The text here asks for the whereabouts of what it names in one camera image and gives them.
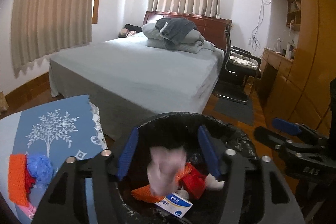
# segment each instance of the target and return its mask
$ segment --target metal bolt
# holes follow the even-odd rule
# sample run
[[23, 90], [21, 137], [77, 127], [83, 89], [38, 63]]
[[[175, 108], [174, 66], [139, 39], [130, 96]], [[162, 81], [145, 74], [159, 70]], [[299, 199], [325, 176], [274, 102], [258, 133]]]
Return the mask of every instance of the metal bolt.
[[111, 150], [106, 149], [106, 150], [103, 150], [100, 154], [104, 157], [107, 157], [107, 156], [110, 156], [112, 152]]
[[225, 151], [225, 154], [226, 154], [226, 155], [229, 155], [229, 156], [234, 156], [234, 155], [236, 154], [236, 151], [233, 150], [233, 149], [227, 149], [227, 150]]
[[269, 156], [263, 156], [261, 158], [264, 162], [270, 162], [272, 159]]
[[73, 157], [73, 156], [71, 156], [71, 157], [69, 157], [69, 158], [66, 159], [66, 162], [69, 163], [69, 164], [72, 164], [72, 163], [74, 163], [75, 161], [76, 161], [76, 158]]

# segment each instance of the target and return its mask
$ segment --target blue gripper pad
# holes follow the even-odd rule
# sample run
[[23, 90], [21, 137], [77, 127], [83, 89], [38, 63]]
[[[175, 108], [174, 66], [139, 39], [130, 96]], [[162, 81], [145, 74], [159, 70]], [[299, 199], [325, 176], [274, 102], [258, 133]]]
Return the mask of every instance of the blue gripper pad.
[[211, 136], [206, 126], [200, 126], [197, 132], [199, 146], [201, 147], [205, 162], [208, 166], [208, 171], [216, 179], [221, 176], [219, 169], [219, 156], [216, 154], [211, 143]]
[[124, 178], [124, 176], [127, 175], [135, 149], [138, 145], [138, 139], [139, 139], [139, 132], [138, 128], [135, 127], [133, 128], [133, 131], [129, 136], [128, 141], [125, 144], [124, 150], [121, 152], [118, 159], [117, 177], [119, 181], [121, 181]]
[[299, 128], [298, 125], [279, 119], [279, 118], [274, 118], [272, 121], [272, 126], [282, 132], [285, 132], [291, 136], [296, 136], [301, 133], [301, 129]]

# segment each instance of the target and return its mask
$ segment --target black garbage bag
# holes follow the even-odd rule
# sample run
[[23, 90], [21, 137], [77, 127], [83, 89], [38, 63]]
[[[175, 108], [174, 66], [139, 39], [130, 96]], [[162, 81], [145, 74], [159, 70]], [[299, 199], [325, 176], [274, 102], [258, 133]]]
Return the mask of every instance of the black garbage bag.
[[[258, 159], [255, 147], [248, 136], [239, 128], [231, 124], [196, 113], [173, 112], [154, 116], [138, 127], [139, 139], [132, 158], [127, 176], [118, 183], [121, 201], [121, 217], [125, 223], [218, 223], [224, 207], [225, 187], [221, 191], [205, 190], [199, 200], [192, 200], [192, 208], [184, 215], [182, 220], [174, 216], [164, 217], [155, 204], [136, 200], [131, 190], [149, 184], [147, 166], [151, 161], [150, 147], [164, 146], [168, 149], [183, 146], [187, 152], [187, 160], [200, 172], [208, 175], [207, 167], [197, 139], [199, 126], [205, 125], [214, 138], [225, 143], [228, 148], [238, 151], [251, 160]], [[115, 143], [112, 150], [117, 151], [124, 140]], [[251, 219], [254, 204], [251, 202], [251, 182], [246, 182], [245, 198], [241, 217], [242, 221]]]

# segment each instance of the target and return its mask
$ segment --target gray rug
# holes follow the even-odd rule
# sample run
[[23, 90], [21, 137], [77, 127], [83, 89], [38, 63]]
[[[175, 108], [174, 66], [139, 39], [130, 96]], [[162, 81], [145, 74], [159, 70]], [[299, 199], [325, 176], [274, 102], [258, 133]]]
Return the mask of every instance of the gray rug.
[[224, 98], [219, 98], [214, 110], [253, 126], [253, 103], [251, 99], [244, 105]]

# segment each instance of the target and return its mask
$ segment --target blue tablecloth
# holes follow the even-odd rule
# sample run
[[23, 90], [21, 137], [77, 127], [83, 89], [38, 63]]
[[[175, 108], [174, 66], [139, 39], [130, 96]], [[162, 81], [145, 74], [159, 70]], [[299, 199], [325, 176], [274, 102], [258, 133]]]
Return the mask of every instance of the blue tablecloth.
[[[22, 112], [16, 131], [12, 154], [42, 153], [50, 158], [54, 174], [65, 159], [92, 158], [106, 149], [99, 125], [99, 112], [89, 103], [88, 95], [75, 96], [40, 105]], [[95, 223], [92, 182], [86, 183], [90, 223]], [[31, 189], [29, 201], [38, 206], [46, 189]], [[22, 224], [31, 220], [16, 206]]]

